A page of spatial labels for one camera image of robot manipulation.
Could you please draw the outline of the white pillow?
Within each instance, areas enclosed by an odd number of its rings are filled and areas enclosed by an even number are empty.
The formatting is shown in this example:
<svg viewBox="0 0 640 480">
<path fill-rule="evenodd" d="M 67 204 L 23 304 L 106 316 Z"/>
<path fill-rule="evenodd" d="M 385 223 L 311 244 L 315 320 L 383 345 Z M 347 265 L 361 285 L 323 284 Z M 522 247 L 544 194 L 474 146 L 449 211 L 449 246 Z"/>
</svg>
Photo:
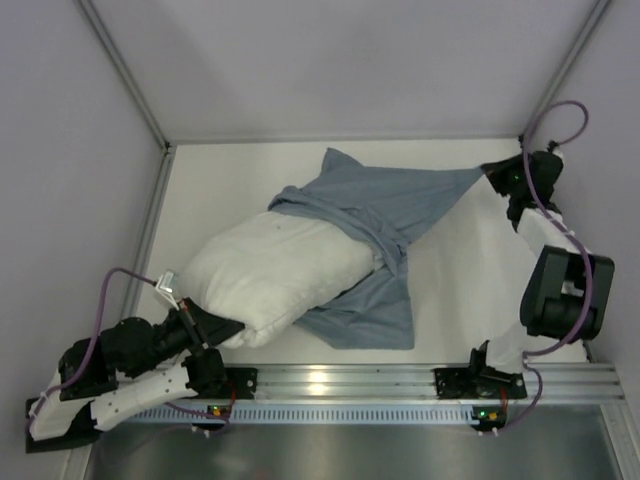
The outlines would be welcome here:
<svg viewBox="0 0 640 480">
<path fill-rule="evenodd" d="M 244 324 L 223 347 L 261 347 L 377 270 L 379 255 L 323 220 L 265 212 L 213 236 L 179 274 L 206 312 Z"/>
</svg>

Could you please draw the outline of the blue pillowcase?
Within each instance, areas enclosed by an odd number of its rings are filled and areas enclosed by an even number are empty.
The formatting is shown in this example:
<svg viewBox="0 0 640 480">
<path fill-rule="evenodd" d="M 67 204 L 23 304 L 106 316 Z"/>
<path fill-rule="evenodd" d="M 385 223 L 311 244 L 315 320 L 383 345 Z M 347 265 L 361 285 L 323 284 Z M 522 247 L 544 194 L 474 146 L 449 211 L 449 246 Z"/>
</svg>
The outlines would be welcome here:
<svg viewBox="0 0 640 480">
<path fill-rule="evenodd" d="M 352 288 L 306 312 L 297 325 L 335 349 L 413 349 L 408 248 L 482 175 L 480 167 L 369 167 L 328 149 L 317 178 L 301 188 L 284 188 L 268 208 L 329 222 L 372 247 L 382 265 Z"/>
</svg>

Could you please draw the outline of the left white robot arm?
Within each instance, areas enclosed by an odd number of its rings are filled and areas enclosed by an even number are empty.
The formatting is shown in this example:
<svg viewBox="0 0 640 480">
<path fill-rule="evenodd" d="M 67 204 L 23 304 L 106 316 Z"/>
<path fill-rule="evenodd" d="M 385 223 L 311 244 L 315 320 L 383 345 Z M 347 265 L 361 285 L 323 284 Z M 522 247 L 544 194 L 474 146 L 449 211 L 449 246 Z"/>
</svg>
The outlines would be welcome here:
<svg viewBox="0 0 640 480">
<path fill-rule="evenodd" d="M 227 382 L 218 347 L 244 328 L 186 298 L 159 324 L 129 317 L 75 342 L 51 386 L 26 404 L 26 452 L 89 445 L 150 408 L 218 394 Z"/>
</svg>

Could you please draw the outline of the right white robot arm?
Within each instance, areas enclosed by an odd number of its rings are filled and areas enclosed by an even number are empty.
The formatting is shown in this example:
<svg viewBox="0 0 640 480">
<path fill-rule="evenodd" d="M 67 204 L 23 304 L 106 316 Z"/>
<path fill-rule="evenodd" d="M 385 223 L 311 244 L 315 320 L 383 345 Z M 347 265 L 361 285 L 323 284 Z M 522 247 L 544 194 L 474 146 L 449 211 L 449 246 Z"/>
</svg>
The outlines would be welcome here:
<svg viewBox="0 0 640 480">
<path fill-rule="evenodd" d="M 536 257 L 519 322 L 471 352 L 469 369 L 482 379 L 512 383 L 526 357 L 591 341 L 601 332 L 615 264 L 591 253 L 552 202 L 563 168 L 557 151 L 519 154 L 481 166 L 494 191 L 508 199 L 507 218 Z"/>
</svg>

